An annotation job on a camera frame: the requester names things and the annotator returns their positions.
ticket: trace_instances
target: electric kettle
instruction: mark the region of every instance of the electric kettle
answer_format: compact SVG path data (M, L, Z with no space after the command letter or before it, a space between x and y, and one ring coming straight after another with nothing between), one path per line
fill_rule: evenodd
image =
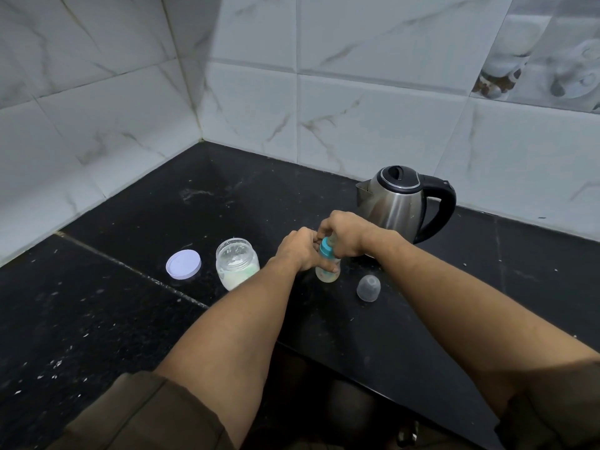
M427 198L440 200L439 210L423 226ZM454 188L445 180L417 173L410 167L388 166L356 185L359 216L379 227L393 229L411 243L437 234L456 207Z

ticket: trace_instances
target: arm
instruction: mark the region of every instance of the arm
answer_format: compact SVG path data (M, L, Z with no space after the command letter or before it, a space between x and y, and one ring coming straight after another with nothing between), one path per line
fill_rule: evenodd
M434 338L475 382L496 415L532 374L600 360L581 341L472 277L353 213L333 212L335 255L370 254Z
M296 274L337 268L314 250L316 235L303 227L284 238L265 267L202 314L156 369L215 412L236 448L258 411Z

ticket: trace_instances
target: clear plastic cap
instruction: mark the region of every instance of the clear plastic cap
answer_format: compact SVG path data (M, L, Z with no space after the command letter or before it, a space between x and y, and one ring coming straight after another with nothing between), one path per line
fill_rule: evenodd
M365 302L374 302L381 292L381 283L378 277L367 275L363 277L356 287L356 293Z

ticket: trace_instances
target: black countertop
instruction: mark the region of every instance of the black countertop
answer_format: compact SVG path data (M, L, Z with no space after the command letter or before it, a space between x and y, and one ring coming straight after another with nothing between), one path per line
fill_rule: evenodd
M45 446L125 371L152 369L226 293L218 245L249 240L260 263L301 226L355 209L356 181L198 144L0 269L0 448ZM457 208L421 247L600 349L593 259L600 244ZM186 281L164 265L191 248ZM344 259L340 279L301 273L281 344L488 448L497 419L377 263ZM356 297L365 274L374 303Z

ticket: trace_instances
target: marble tile wall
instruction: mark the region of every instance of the marble tile wall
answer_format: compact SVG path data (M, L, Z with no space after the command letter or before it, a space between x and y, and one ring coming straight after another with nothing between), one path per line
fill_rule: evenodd
M200 138L162 0L0 0L0 264Z
M463 205L600 241L600 123L571 111L597 91L539 102L526 69L515 102L569 110L475 100L520 20L546 32L540 61L598 37L598 0L164 4L206 140L356 179L405 164Z

